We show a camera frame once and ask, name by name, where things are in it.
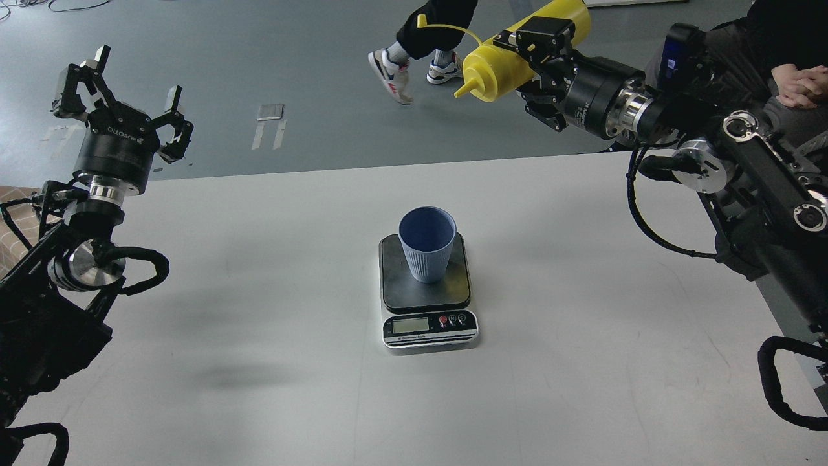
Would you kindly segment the seated person clasped hands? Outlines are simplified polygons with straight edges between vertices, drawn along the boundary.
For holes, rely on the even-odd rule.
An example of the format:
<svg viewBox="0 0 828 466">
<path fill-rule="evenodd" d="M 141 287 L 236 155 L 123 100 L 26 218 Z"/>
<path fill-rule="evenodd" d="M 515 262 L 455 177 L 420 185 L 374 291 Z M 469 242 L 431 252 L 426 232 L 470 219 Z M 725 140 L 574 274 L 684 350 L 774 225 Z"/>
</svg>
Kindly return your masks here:
<svg viewBox="0 0 828 466">
<path fill-rule="evenodd" d="M 793 64 L 772 68 L 777 100 L 789 108 L 813 109 L 827 100 L 827 68 L 819 65 L 798 70 Z"/>
</svg>

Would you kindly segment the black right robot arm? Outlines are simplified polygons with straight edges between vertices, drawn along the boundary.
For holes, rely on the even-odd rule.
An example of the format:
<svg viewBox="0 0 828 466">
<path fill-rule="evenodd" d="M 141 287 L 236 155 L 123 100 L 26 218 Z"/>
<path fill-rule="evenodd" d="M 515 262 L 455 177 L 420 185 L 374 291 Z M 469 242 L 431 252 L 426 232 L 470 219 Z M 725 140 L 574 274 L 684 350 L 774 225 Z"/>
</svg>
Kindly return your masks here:
<svg viewBox="0 0 828 466">
<path fill-rule="evenodd" d="M 712 82 L 721 68 L 704 51 L 704 32 L 677 23 L 664 41 L 659 87 L 644 73 L 574 49 L 582 30 L 569 19 L 531 17 L 494 45 L 518 56 L 538 79 L 519 88 L 526 110 L 561 131 L 567 124 L 611 139 L 636 138 L 627 198 L 636 224 L 661 247 L 701 257 L 654 233 L 634 194 L 638 172 L 681 183 L 698 193 L 715 228 L 715 252 L 747 280 L 771 276 L 796 305 L 811 337 L 769 337 L 757 354 L 769 407 L 784 421 L 826 430 L 825 417 L 796 413 L 783 398 L 775 366 L 780 350 L 814 361 L 816 395 L 826 402 L 826 174 L 807 150 L 787 150 L 759 110 L 730 109 L 693 98 L 693 85 Z"/>
</svg>

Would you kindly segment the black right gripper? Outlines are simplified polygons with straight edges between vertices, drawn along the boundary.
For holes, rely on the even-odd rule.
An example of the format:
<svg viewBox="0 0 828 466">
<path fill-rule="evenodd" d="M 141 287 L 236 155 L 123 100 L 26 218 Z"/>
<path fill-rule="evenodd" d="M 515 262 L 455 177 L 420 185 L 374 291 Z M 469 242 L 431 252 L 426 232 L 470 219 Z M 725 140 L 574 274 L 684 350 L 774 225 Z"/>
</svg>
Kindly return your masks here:
<svg viewBox="0 0 828 466">
<path fill-rule="evenodd" d="M 561 133 L 574 125 L 603 140 L 623 131 L 638 132 L 646 109 L 644 71 L 604 57 L 572 53 L 576 22 L 556 17 L 531 17 L 515 30 L 494 36 L 495 47 L 505 50 L 517 67 L 541 70 L 559 60 L 558 72 L 565 96 L 541 82 L 526 82 L 516 92 L 525 112 Z"/>
</svg>

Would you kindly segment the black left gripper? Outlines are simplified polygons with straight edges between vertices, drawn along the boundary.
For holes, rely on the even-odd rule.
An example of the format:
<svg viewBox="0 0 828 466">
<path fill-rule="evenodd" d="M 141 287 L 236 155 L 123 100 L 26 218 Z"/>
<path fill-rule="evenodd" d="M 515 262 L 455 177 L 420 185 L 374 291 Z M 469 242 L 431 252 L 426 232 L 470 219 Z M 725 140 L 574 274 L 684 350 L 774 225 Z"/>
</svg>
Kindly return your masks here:
<svg viewBox="0 0 828 466">
<path fill-rule="evenodd" d="M 93 59 L 62 70 L 51 114 L 88 127 L 72 172 L 75 179 L 89 185 L 94 176 L 114 178 L 131 185 L 130 194 L 141 195 L 147 188 L 154 153 L 167 163 L 183 159 L 194 125 L 184 118 L 180 85 L 169 89 L 166 111 L 156 118 L 122 107 L 103 79 L 110 52 L 109 45 L 102 45 Z M 160 147 L 156 129 L 165 126 L 174 133 Z"/>
</svg>

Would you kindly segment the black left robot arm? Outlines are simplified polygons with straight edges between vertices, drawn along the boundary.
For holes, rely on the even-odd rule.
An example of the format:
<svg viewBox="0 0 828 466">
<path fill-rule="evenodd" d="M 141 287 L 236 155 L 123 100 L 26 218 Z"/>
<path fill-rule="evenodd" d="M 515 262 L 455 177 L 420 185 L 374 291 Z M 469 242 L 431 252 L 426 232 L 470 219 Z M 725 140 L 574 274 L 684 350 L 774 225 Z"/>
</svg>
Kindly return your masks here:
<svg viewBox="0 0 828 466">
<path fill-rule="evenodd" d="M 154 156 L 183 159 L 194 127 L 180 110 L 180 86 L 157 117 L 116 100 L 104 80 L 110 51 L 103 45 L 93 59 L 68 65 L 51 104 L 57 118 L 85 124 L 71 180 L 2 202 L 3 223 L 26 249 L 1 285 L 3 465 L 44 434 L 56 440 L 49 464 L 65 464 L 64 425 L 13 421 L 32 396 L 88 368 L 111 341 L 105 319 L 118 296 L 142 294 L 169 275 L 162 253 L 119 247 L 112 235 L 125 198 L 145 192 Z"/>
</svg>

